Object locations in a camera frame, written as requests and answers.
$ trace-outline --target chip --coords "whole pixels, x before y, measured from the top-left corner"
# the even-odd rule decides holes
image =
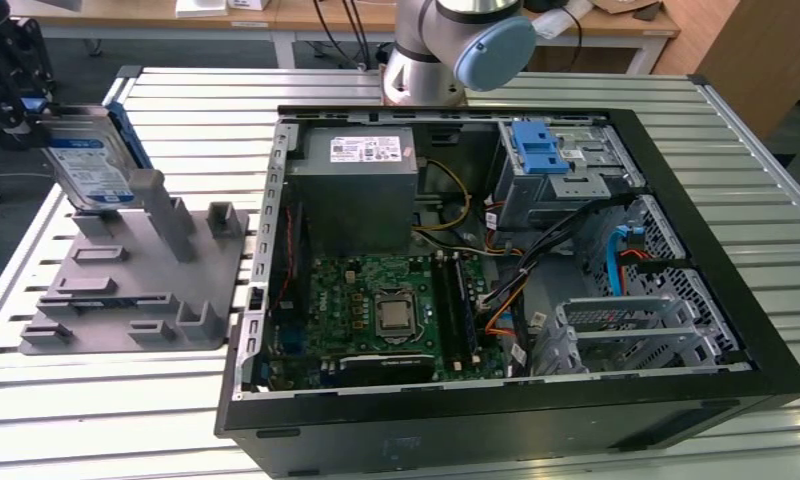
[[[408,315],[406,302],[382,302],[378,304],[382,310],[382,318],[380,324],[384,329],[409,328],[412,319]]]
[[[376,335],[398,344],[414,335],[414,293],[408,289],[385,289],[374,297]]]

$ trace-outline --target cable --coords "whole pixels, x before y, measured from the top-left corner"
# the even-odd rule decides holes
[[[458,185],[458,188],[462,191],[462,197],[465,199],[465,205],[462,207],[462,213],[460,214],[458,218],[456,220],[453,220],[452,222],[442,223],[440,225],[418,225],[418,226],[413,226],[412,230],[414,230],[414,231],[421,231],[421,230],[446,230],[452,226],[461,224],[462,221],[465,220],[465,217],[468,216],[468,212],[470,211],[470,194],[468,193],[468,189],[465,188],[465,184],[462,183],[462,181],[460,180],[460,178],[450,171],[450,169],[444,166],[444,164],[441,162],[438,162],[437,160],[429,159],[429,158],[426,159],[426,162],[432,163],[436,167],[438,167],[441,169],[441,171],[448,175],[448,177],[450,177],[453,179],[453,181],[456,182],[456,185]]]
[[[352,12],[356,15],[356,22],[358,22],[358,31],[361,32],[361,41],[364,43],[364,66],[370,69],[370,46],[368,45],[368,37],[364,34],[364,25],[361,23],[361,16],[358,16],[358,7],[356,7],[356,0],[349,0],[352,5]]]
[[[633,193],[622,193],[612,196],[610,198],[592,200],[565,217],[562,217],[557,222],[554,222],[554,224],[536,239],[533,245],[530,245],[530,248],[528,248],[528,250],[524,252],[521,259],[518,260],[518,264],[516,265],[516,273],[513,274],[512,278],[501,287],[498,287],[485,296],[484,303],[488,303],[492,299],[497,298],[501,293],[510,288],[509,285],[514,283],[516,279],[529,274],[530,269],[537,264],[536,258],[553,247],[560,245],[572,236],[572,230],[566,228],[572,223],[602,208],[628,205],[630,202],[633,202],[634,198],[636,195]]]
[[[628,255],[633,255],[640,259],[652,258],[650,253],[637,250],[636,248],[629,248],[628,250],[618,252],[618,258],[626,257]],[[618,267],[618,284],[622,287],[622,295],[625,295],[625,267],[622,265]]]
[[[574,63],[577,62],[577,56],[581,54],[581,48],[584,47],[584,27],[581,27],[581,22],[577,21],[577,17],[572,15],[572,12],[566,10],[565,7],[560,7],[560,10],[565,12],[565,14],[572,17],[572,21],[577,26],[577,47],[574,48],[574,53],[572,54],[572,62],[569,63],[569,68],[565,70],[570,72],[574,68]]]
[[[356,62],[346,56],[346,54],[344,53],[344,50],[341,50],[341,46],[337,44],[337,41],[334,41],[334,37],[332,36],[332,32],[329,31],[329,27],[325,24],[325,18],[322,18],[322,11],[320,10],[320,4],[317,3],[317,0],[312,0],[313,4],[314,4],[314,10],[317,11],[317,18],[320,19],[320,25],[322,25],[322,31],[325,32],[325,35],[329,37],[329,42],[332,42],[332,46],[334,47],[334,49],[337,50],[337,53],[341,54],[341,57],[344,57],[346,59],[346,61],[349,63],[352,63],[356,67],[358,66],[356,64]]]
[[[476,248],[462,247],[458,245],[448,245],[446,243],[441,243],[438,240],[436,240],[433,238],[432,235],[429,235],[424,231],[416,231],[414,234],[418,235],[426,241],[426,243],[429,243],[436,248],[441,248],[444,250],[460,250],[462,252],[472,252],[472,253],[476,253],[477,255],[485,255],[486,257],[500,257],[501,256],[497,253],[477,250]]]
[[[504,314],[504,311],[506,310],[506,308],[509,307],[509,304],[516,300],[516,298],[518,297],[518,294],[521,293],[521,290],[524,290],[525,285],[528,284],[528,281],[525,280],[524,283],[518,286],[518,288],[516,288],[514,292],[512,292],[512,294],[509,295],[509,297],[506,297],[506,300],[504,301],[504,303],[501,304],[500,308],[494,311],[494,315],[492,315],[492,318],[489,318],[488,323],[485,324],[485,328],[484,328],[484,332],[486,334],[490,335],[490,331],[492,326],[494,325],[494,322],[497,321],[497,319],[500,318],[500,316]]]
[[[0,177],[41,177],[53,180],[53,175],[46,173],[0,173]]]
[[[364,44],[361,33],[358,32],[358,26],[356,25],[356,21],[352,18],[352,12],[349,11],[349,5],[346,4],[346,0],[341,0],[341,4],[344,5],[344,11],[346,12],[346,20],[349,21],[349,26],[352,27],[352,33],[356,36],[356,43],[358,44],[358,53],[364,53],[364,59],[361,63],[364,64],[364,69],[369,70],[370,66],[368,62],[366,47]]]
[[[275,297],[275,302],[271,305],[270,310],[274,310],[281,303],[281,299],[284,298],[284,294],[288,291],[288,285],[290,283],[290,279],[293,278],[293,219],[290,216],[290,207],[285,207],[284,209],[286,217],[288,217],[288,275],[284,277],[284,283],[281,284],[281,291],[278,292],[278,296]]]
[[[485,238],[484,238],[484,241],[482,241],[482,243],[485,243],[485,251],[486,251],[486,252],[490,252],[490,253],[498,253],[498,254],[501,254],[501,255],[502,255],[502,254],[504,254],[504,252],[506,251],[506,249],[505,249],[505,248],[494,248],[494,247],[492,246],[492,236],[493,236],[493,235],[494,235],[494,230],[488,230],[488,231],[485,232]],[[510,254],[510,255],[517,255],[517,256],[521,256],[521,254],[522,254],[522,253],[524,253],[524,252],[522,252],[520,249],[517,249],[517,248],[513,248],[513,249],[509,251],[509,254]]]

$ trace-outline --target yellow wire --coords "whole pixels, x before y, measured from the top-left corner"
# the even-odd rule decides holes
[[[436,165],[438,165],[441,167],[441,169],[444,170],[444,172],[448,174],[448,176],[453,179],[453,181],[458,185],[458,188],[462,190],[462,196],[465,198],[465,206],[462,207],[462,213],[456,220],[453,220],[448,223],[442,223],[441,225],[414,226],[414,227],[412,227],[412,230],[444,230],[446,228],[450,228],[453,225],[462,223],[462,220],[465,220],[465,217],[468,216],[468,212],[470,211],[470,195],[468,194],[468,189],[465,188],[465,184],[458,179],[456,174],[450,171],[450,169],[437,160],[428,158],[426,161],[429,163],[434,163]]]
[[[516,291],[506,298],[506,301],[504,302],[504,305],[501,305],[501,308],[498,308],[497,312],[494,312],[494,315],[492,315],[492,319],[489,320],[489,323],[486,323],[486,325],[485,325],[485,329],[484,329],[485,332],[490,332],[492,331],[492,325],[494,325],[494,322],[497,321],[497,319],[502,315],[504,311],[506,310],[506,307],[509,307],[509,304],[513,302],[513,300],[516,299],[516,297],[521,293],[521,290],[524,290],[524,286],[526,284],[528,284],[528,279],[524,280],[524,283],[521,283],[521,286],[518,286],[518,288],[516,289]]]

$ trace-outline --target green circuit board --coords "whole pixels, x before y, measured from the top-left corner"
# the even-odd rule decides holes
[[[330,359],[420,353],[434,357],[433,381],[502,377],[501,352],[494,342],[477,350],[480,362],[474,366],[461,370],[445,367],[429,262],[428,256],[316,258],[304,354]],[[477,295],[485,289],[478,258],[466,256],[462,268],[469,292]],[[386,338],[377,328],[377,303],[386,295],[413,298],[414,331],[400,338]],[[318,372],[310,371],[305,378],[308,385],[300,387],[320,387]]]

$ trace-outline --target aluminum extrusion table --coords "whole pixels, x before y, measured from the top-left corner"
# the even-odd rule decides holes
[[[354,71],[147,68],[122,82],[126,109],[171,194],[189,208],[227,200],[253,215],[275,107],[373,105],[380,99],[377,78]],[[493,92],[469,92],[469,101],[637,112],[800,362],[800,188],[713,90],[682,77],[530,74]],[[261,478],[233,442],[213,436],[225,348],[18,353],[21,328],[75,233],[69,212],[54,189],[0,278],[0,479]],[[242,279],[249,263],[243,258]],[[234,307],[243,305],[243,288]],[[582,479],[596,477],[590,472],[628,480],[797,479],[800,400],[736,418],[664,451],[390,476]]]

